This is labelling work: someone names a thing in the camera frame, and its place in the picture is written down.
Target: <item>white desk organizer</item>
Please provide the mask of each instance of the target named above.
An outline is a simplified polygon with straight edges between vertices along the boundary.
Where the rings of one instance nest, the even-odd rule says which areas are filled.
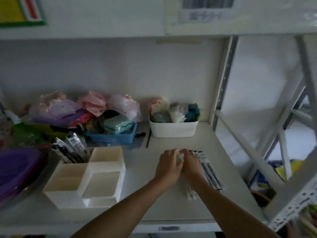
[[[88,163],[61,161],[43,191],[59,209],[111,207],[120,199],[124,175],[122,148],[97,147]]]

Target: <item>hand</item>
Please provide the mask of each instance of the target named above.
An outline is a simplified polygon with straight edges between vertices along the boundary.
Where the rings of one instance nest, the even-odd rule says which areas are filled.
[[[199,158],[187,149],[182,149],[180,152],[184,154],[182,176],[184,176],[188,182],[195,177],[203,177]]]
[[[161,154],[159,158],[154,179],[162,181],[165,189],[176,183],[182,170],[183,162],[176,160],[179,151],[179,149],[165,150],[164,154]]]

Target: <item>green border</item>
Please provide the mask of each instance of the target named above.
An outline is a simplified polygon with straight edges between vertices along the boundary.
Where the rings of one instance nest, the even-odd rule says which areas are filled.
[[[20,8],[22,10],[22,13],[26,19],[25,13],[24,13],[24,9],[22,7],[22,3],[20,0],[18,0],[18,3],[20,4]],[[40,3],[39,0],[35,0],[35,4],[38,8],[38,11],[42,17],[42,21],[25,21],[25,22],[2,22],[0,23],[0,28],[8,28],[8,27],[34,27],[34,26],[44,26],[46,25],[45,22],[45,16],[44,16],[44,12],[43,12],[43,8],[42,5]]]

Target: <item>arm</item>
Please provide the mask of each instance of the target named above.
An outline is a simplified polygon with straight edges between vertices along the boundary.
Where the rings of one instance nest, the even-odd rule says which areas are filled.
[[[187,149],[182,152],[184,153],[182,175],[204,202],[226,237],[279,237],[262,222],[212,188],[203,177],[200,160]]]
[[[166,150],[160,156],[155,177],[100,216],[86,224],[71,238],[128,237],[148,209],[180,175],[182,162],[176,162],[179,150]]]

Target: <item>right hand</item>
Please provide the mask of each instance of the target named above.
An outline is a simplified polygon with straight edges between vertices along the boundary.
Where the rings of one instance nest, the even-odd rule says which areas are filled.
[[[192,180],[195,177],[203,177],[203,171],[200,165],[199,158],[194,155],[192,151],[182,149],[180,151],[184,154],[184,162],[182,168],[182,175],[187,181]]]

